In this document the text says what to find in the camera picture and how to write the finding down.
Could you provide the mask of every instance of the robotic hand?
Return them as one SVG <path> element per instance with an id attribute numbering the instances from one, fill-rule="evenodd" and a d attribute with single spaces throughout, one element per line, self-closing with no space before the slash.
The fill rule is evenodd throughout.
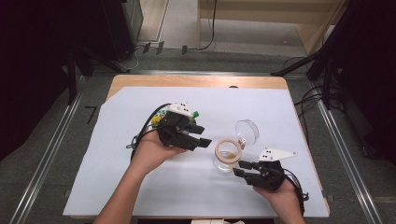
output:
<path id="1" fill-rule="evenodd" d="M 239 161 L 239 167 L 248 170 L 256 170 L 259 173 L 246 173 L 242 169 L 233 168 L 233 173 L 246 180 L 248 185 L 262 188 L 277 190 L 285 179 L 288 179 L 294 186 L 297 198 L 300 203 L 301 213 L 304 214 L 304 201 L 308 201 L 308 193 L 304 194 L 297 177 L 290 171 L 282 168 L 280 161 L 282 159 L 295 157 L 297 153 L 288 152 L 279 149 L 266 148 L 259 156 L 258 162 Z M 291 178 L 285 175 L 285 171 L 290 173 Z"/>
<path id="2" fill-rule="evenodd" d="M 152 131 L 158 132 L 161 142 L 166 147 L 175 146 L 191 151 L 196 147 L 208 147 L 212 140 L 189 136 L 189 133 L 201 134 L 205 129 L 196 124 L 195 118 L 198 116 L 198 112 L 191 112 L 188 103 L 161 105 L 151 114 L 140 133 L 127 147 L 135 150 L 143 136 Z M 148 131 L 150 121 L 152 129 Z"/>

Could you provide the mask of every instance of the white sheet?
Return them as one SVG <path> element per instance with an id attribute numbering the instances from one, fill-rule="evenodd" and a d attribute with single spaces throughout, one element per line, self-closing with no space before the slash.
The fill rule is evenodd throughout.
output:
<path id="1" fill-rule="evenodd" d="M 269 203 L 244 179 L 221 173 L 213 165 L 216 143 L 236 138 L 234 126 L 241 119 L 253 120 L 260 131 L 242 160 L 257 160 L 265 147 L 296 151 L 298 157 L 281 163 L 309 192 L 304 215 L 329 215 L 289 91 L 158 87 L 123 88 L 102 106 L 64 215 L 98 215 L 129 164 L 131 149 L 125 146 L 156 107 L 184 101 L 200 113 L 196 120 L 205 127 L 202 137 L 213 141 L 208 148 L 178 155 L 151 172 L 139 192 L 134 216 L 274 217 Z"/>

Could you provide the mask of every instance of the tripod leg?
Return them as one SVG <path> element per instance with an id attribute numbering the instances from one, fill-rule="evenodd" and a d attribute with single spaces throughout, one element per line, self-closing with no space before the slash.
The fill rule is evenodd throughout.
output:
<path id="1" fill-rule="evenodd" d="M 315 53 L 307 56 L 306 58 L 300 60 L 297 63 L 292 64 L 291 66 L 284 68 L 278 72 L 270 73 L 271 77 L 283 77 L 288 73 L 296 70 L 297 68 L 306 65 L 307 63 L 313 62 L 319 55 L 321 54 L 321 50 L 316 51 Z"/>
<path id="2" fill-rule="evenodd" d="M 79 47 L 79 49 L 88 55 L 89 57 L 97 60 L 99 63 L 104 64 L 105 66 L 109 67 L 115 72 L 124 73 L 120 68 L 118 68 L 114 63 L 111 63 L 107 59 L 104 59 L 102 56 L 98 55 L 97 53 L 93 52 L 92 50 L 88 49 L 87 47 Z"/>
<path id="3" fill-rule="evenodd" d="M 73 48 L 73 57 L 76 62 L 76 66 L 81 71 L 81 74 L 85 77 L 91 77 L 94 69 L 90 60 L 88 60 L 88 57 L 84 55 L 79 48 Z"/>
<path id="4" fill-rule="evenodd" d="M 68 105 L 71 105 L 77 95 L 77 84 L 76 84 L 76 67 L 73 59 L 73 50 L 69 50 L 67 53 L 67 75 L 69 79 L 69 100 Z"/>
<path id="5" fill-rule="evenodd" d="M 332 84 L 332 70 L 333 70 L 333 56 L 330 55 L 329 60 L 326 62 L 326 69 L 324 72 L 323 81 L 323 104 L 330 110 L 330 85 Z"/>

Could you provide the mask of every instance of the yellow component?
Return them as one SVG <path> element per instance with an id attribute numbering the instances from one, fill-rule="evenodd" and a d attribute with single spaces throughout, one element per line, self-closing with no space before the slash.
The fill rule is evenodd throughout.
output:
<path id="1" fill-rule="evenodd" d="M 151 119 L 151 126 L 155 128 L 157 124 L 160 122 L 161 117 L 160 116 L 155 116 Z"/>

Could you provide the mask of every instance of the black cable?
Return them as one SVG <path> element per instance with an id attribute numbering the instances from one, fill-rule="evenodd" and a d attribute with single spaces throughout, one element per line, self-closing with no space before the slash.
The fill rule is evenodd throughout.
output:
<path id="1" fill-rule="evenodd" d="M 215 30 L 212 29 L 212 26 L 210 25 L 210 19 L 209 18 L 207 18 L 207 24 L 209 25 L 210 32 L 212 32 L 212 35 L 214 36 L 215 35 Z M 213 39 L 213 42 L 215 42 L 215 47 L 213 48 L 213 49 L 215 49 L 218 46 L 218 44 L 216 43 L 215 39 Z"/>
<path id="2" fill-rule="evenodd" d="M 137 148 L 137 146 L 139 145 L 140 140 L 142 140 L 143 136 L 145 136 L 147 133 L 157 130 L 157 129 L 153 129 L 153 130 L 146 132 L 146 129 L 149 126 L 149 122 L 151 121 L 151 119 L 155 116 L 155 114 L 157 114 L 158 111 L 160 111 L 162 108 L 166 107 L 167 105 L 170 105 L 170 104 L 160 105 L 151 113 L 151 115 L 148 117 L 148 120 L 143 125 L 142 130 L 139 132 L 138 135 L 134 136 L 134 138 L 132 139 L 131 145 L 126 146 L 126 148 L 132 148 L 133 150 L 135 150 Z"/>
<path id="3" fill-rule="evenodd" d="M 309 195 L 308 195 L 308 193 L 306 193 L 306 194 L 303 193 L 303 188 L 300 184 L 300 181 L 298 180 L 297 176 L 294 173 L 292 173 L 290 170 L 287 170 L 287 169 L 283 169 L 283 170 L 287 171 L 291 174 L 292 179 L 290 177 L 288 177 L 287 175 L 285 175 L 285 177 L 293 185 L 294 190 L 297 194 L 298 201 L 299 201 L 301 214 L 304 215 L 304 212 L 305 212 L 304 201 L 309 200 Z"/>
<path id="4" fill-rule="evenodd" d="M 316 96 L 320 96 L 320 95 L 322 95 L 322 93 L 318 93 L 318 94 L 311 95 L 311 96 L 309 96 L 308 98 L 305 98 L 305 99 L 304 99 L 304 102 L 305 102 L 305 101 L 312 100 L 312 99 L 310 99 L 310 98 L 315 98 Z M 299 104 L 301 104 L 301 103 L 303 103 L 303 101 L 299 101 L 299 102 L 297 102 L 297 103 L 294 103 L 294 106 L 299 105 Z"/>
<path id="5" fill-rule="evenodd" d="M 306 143 L 308 144 L 308 146 L 309 146 L 309 134 L 308 134 L 308 125 L 306 124 L 306 119 L 305 119 L 305 115 L 304 115 L 304 99 L 305 99 L 305 96 L 306 96 L 309 92 L 311 92 L 311 91 L 313 91 L 313 90 L 315 90 L 315 89 L 317 89 L 317 88 L 322 88 L 322 87 L 323 87 L 323 86 L 316 86 L 316 87 L 310 89 L 309 91 L 307 91 L 307 92 L 304 94 L 304 96 L 303 96 L 303 98 L 302 98 L 302 100 L 301 100 L 301 111 L 302 111 L 301 116 L 303 117 L 303 125 L 304 125 L 305 140 L 306 140 Z"/>
<path id="6" fill-rule="evenodd" d="M 215 39 L 215 19 L 216 19 L 216 6 L 217 5 L 218 5 L 218 0 L 215 0 L 215 8 L 213 9 L 213 19 L 212 19 L 212 27 L 213 27 L 212 39 L 210 40 L 209 44 L 206 47 L 198 49 L 198 50 L 204 50 L 204 49 L 209 48 L 209 46 L 212 44 L 213 40 Z"/>
<path id="7" fill-rule="evenodd" d="M 316 105 L 322 98 L 316 98 L 316 99 L 311 99 L 311 103 L 309 105 L 306 105 L 304 108 L 304 111 L 302 111 L 301 114 L 298 115 L 298 117 L 301 117 L 305 112 L 308 110 L 312 109 L 314 105 Z"/>
<path id="8" fill-rule="evenodd" d="M 305 57 L 292 57 L 292 58 L 287 59 L 285 62 L 283 62 L 283 69 L 286 68 L 286 63 L 288 63 L 289 61 L 294 60 L 294 59 L 303 59 L 303 58 L 305 58 Z"/>

